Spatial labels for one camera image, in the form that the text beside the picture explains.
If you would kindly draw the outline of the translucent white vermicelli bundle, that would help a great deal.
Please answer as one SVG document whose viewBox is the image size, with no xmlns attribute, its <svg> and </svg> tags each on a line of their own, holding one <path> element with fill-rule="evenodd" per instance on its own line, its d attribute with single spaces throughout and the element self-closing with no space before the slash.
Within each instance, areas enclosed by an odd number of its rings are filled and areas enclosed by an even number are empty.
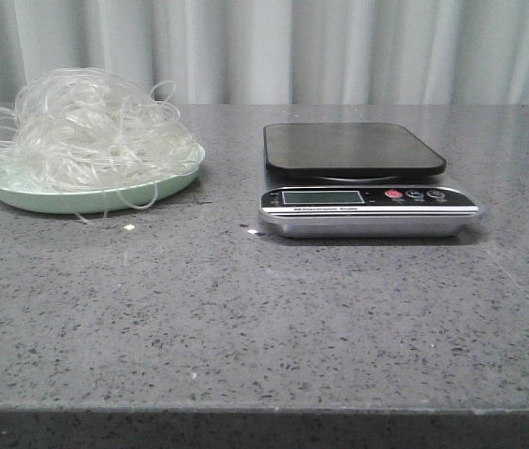
<svg viewBox="0 0 529 449">
<path fill-rule="evenodd" d="M 196 144 L 168 99 L 98 68 L 55 69 L 0 114 L 0 173 L 26 192 L 103 191 L 185 174 L 197 164 Z"/>
</svg>

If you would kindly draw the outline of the black silver kitchen scale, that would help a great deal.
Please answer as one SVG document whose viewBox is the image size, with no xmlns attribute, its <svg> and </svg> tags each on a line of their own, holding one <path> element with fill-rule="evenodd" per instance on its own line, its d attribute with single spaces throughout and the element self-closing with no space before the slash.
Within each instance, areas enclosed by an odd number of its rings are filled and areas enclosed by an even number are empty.
<svg viewBox="0 0 529 449">
<path fill-rule="evenodd" d="M 393 123 L 277 123 L 263 129 L 258 211 L 292 238 L 436 238 L 483 208 L 444 175 L 446 160 Z"/>
</svg>

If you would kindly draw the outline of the white pleated curtain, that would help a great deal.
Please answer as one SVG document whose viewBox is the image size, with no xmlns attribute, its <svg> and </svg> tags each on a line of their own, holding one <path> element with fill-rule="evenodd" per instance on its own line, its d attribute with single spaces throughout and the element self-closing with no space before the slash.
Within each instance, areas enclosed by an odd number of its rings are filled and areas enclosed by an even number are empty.
<svg viewBox="0 0 529 449">
<path fill-rule="evenodd" d="M 529 104 L 529 1 L 0 1 L 0 101 L 94 66 L 180 103 Z"/>
</svg>

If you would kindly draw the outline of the light green round plate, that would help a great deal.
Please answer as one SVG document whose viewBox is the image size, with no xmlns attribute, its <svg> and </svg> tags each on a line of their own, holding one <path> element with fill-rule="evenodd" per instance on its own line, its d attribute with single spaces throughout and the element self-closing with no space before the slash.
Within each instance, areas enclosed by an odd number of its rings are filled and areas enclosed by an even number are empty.
<svg viewBox="0 0 529 449">
<path fill-rule="evenodd" d="M 11 189 L 10 178 L 0 173 L 0 200 L 9 206 L 47 214 L 91 214 L 115 210 L 145 210 L 155 202 L 185 189 L 197 177 L 205 150 L 194 146 L 197 164 L 187 173 L 128 187 L 80 192 L 26 192 Z"/>
</svg>

